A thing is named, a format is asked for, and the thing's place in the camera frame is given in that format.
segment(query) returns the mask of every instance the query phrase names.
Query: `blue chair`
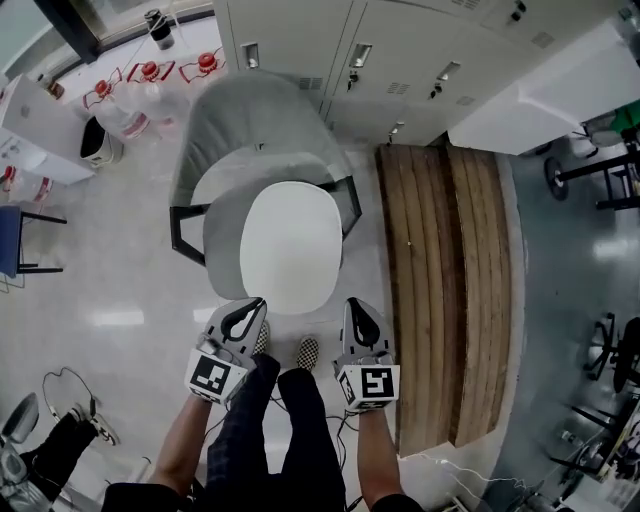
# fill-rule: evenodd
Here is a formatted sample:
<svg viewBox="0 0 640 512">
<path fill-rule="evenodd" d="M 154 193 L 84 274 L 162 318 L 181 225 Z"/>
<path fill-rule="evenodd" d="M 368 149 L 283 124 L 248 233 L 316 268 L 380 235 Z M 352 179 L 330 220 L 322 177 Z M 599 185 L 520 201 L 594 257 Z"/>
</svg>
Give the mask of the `blue chair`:
<svg viewBox="0 0 640 512">
<path fill-rule="evenodd" d="M 40 268 L 37 263 L 20 263 L 22 220 L 35 219 L 66 224 L 64 219 L 23 212 L 19 206 L 0 206 L 0 273 L 10 278 L 18 274 L 51 274 L 61 268 Z"/>
</svg>

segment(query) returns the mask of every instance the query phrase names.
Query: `red item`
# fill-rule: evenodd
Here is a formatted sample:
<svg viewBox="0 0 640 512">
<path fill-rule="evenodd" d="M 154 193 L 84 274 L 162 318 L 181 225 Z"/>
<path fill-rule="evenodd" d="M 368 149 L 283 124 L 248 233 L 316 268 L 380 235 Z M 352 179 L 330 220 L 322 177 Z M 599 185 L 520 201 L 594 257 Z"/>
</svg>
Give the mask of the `red item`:
<svg viewBox="0 0 640 512">
<path fill-rule="evenodd" d="M 215 52 L 206 52 L 198 57 L 197 62 L 189 62 L 184 66 L 180 66 L 180 76 L 185 82 L 190 84 L 194 79 L 200 77 L 204 78 L 209 76 L 216 70 L 222 69 L 226 62 L 222 63 L 222 66 L 218 67 L 218 59 L 216 59 L 216 53 L 220 51 L 218 48 Z"/>
</svg>

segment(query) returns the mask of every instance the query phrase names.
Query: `wheel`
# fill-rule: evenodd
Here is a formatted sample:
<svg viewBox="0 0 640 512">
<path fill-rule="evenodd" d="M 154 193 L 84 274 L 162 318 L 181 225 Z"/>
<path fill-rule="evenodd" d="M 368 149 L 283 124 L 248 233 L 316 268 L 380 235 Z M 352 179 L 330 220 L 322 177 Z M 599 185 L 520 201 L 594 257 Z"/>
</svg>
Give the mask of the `wheel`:
<svg viewBox="0 0 640 512">
<path fill-rule="evenodd" d="M 558 201 L 564 201 L 569 195 L 569 184 L 557 179 L 561 172 L 562 165 L 556 158 L 549 157 L 544 161 L 544 178 L 551 195 Z"/>
</svg>

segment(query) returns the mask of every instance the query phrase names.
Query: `person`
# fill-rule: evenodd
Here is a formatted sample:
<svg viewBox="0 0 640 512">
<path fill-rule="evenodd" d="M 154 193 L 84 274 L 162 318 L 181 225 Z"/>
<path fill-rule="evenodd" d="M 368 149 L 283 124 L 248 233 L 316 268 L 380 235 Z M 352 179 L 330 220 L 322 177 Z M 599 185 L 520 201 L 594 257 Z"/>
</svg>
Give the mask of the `person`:
<svg viewBox="0 0 640 512">
<path fill-rule="evenodd" d="M 76 404 L 53 427 L 45 441 L 35 450 L 20 454 L 18 460 L 8 462 L 16 471 L 17 464 L 23 465 L 25 476 L 18 482 L 12 481 L 5 474 L 4 467 L 8 461 L 6 455 L 0 456 L 0 512 L 46 512 L 57 499 L 78 459 L 91 442 L 101 436 L 106 442 L 115 444 L 116 437 L 102 416 L 89 414 Z M 1 451 L 12 448 L 7 445 Z"/>
<path fill-rule="evenodd" d="M 194 511 L 345 509 L 345 485 L 329 434 L 324 403 L 312 370 L 318 342 L 300 343 L 297 367 L 278 378 L 280 364 L 256 346 L 256 368 L 234 397 L 217 439 L 207 451 L 207 480 Z M 269 474 L 262 422 L 276 384 L 289 412 L 292 436 L 282 471 Z M 167 434 L 147 484 L 112 484 L 103 512 L 133 509 L 183 510 L 205 440 L 211 403 L 190 396 Z M 382 410 L 360 415 L 358 472 L 362 496 L 374 512 L 414 512 L 405 496 L 395 447 Z"/>
</svg>

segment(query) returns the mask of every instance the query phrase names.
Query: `leg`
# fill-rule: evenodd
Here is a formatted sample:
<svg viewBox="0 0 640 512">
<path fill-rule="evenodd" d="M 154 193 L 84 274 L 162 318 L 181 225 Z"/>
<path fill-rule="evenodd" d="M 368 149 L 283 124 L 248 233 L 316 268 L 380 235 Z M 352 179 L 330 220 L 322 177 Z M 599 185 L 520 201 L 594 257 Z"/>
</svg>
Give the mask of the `leg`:
<svg viewBox="0 0 640 512">
<path fill-rule="evenodd" d="M 54 222 L 56 224 L 66 224 L 67 223 L 67 221 L 65 219 L 58 219 L 56 217 L 49 217 L 48 215 L 40 215 L 39 213 L 22 212 L 22 216 L 26 217 L 27 219 L 43 220 L 45 222 Z"/>
<path fill-rule="evenodd" d="M 89 421 L 78 423 L 71 414 L 66 414 L 37 450 L 25 454 L 25 460 L 30 459 L 29 479 L 48 499 L 55 500 L 97 435 Z"/>
<path fill-rule="evenodd" d="M 207 452 L 207 491 L 241 487 L 268 477 L 262 421 L 280 364 L 266 354 L 254 356 L 257 368 L 233 399 L 220 435 Z"/>
<path fill-rule="evenodd" d="M 311 373 L 290 370 L 278 380 L 282 399 L 291 417 L 293 435 L 282 466 L 282 478 L 291 498 L 314 496 L 314 508 L 340 510 L 345 486 L 338 457 L 331 441 L 324 403 Z M 318 485 L 322 493 L 318 494 Z"/>
</svg>

